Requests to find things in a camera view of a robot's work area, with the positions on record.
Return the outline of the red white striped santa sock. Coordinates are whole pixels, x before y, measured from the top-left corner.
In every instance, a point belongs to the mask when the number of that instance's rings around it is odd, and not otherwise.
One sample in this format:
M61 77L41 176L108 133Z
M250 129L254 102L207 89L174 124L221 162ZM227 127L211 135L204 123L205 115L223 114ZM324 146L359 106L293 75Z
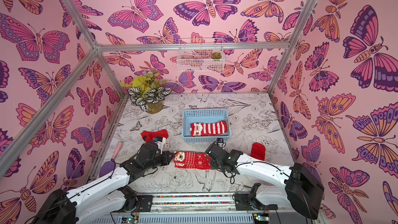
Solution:
M190 124L191 136L218 136L224 135L228 131L226 121L219 121L214 123L195 122Z

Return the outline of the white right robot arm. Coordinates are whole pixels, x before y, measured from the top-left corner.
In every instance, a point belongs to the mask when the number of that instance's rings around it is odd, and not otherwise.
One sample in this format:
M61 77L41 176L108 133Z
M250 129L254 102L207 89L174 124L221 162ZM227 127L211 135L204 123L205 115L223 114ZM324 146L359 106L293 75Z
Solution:
M278 188L271 192L264 185L254 184L250 193L252 199L249 200L253 203L253 208L287 206L307 219L318 218L324 186L304 165L275 165L239 150L227 152L217 143L211 144L205 154L210 157L211 168L230 176L231 179L236 175L251 176Z

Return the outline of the red snowflake patterned sock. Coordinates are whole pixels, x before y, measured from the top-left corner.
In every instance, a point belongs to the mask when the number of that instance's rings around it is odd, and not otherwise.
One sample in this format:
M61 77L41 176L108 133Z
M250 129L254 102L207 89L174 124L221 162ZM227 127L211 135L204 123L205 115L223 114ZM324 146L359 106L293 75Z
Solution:
M265 161L266 158L266 147L261 144L261 143L253 143L252 144L252 148L251 148L251 153L250 156L261 160L261 161Z
M146 143L163 142L163 140L168 139L169 134L165 129L160 130L160 131L154 131L154 132L143 131L141 133L141 137Z

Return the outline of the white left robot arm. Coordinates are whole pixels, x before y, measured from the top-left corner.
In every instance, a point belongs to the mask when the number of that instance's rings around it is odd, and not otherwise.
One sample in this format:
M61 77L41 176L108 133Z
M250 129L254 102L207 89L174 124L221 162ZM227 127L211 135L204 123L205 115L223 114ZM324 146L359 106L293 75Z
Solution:
M135 211L140 202L129 185L149 170L169 165L174 156L174 152L161 151L157 143L145 143L106 175L69 191L51 193L31 223L88 224L114 211Z

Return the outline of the red santa snowflake sock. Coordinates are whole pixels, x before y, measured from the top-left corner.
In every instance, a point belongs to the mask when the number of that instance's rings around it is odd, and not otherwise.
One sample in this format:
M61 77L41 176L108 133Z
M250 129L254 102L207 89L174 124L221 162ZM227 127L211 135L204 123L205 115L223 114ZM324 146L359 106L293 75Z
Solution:
M210 157L205 153L179 151L174 158L175 168L210 170Z

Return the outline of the light blue plastic basket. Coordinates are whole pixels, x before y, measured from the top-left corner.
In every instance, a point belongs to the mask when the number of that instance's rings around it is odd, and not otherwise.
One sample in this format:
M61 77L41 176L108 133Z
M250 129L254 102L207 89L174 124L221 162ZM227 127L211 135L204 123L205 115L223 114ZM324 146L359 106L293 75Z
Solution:
M224 108L185 110L181 136L187 143L208 143L232 136L228 111Z

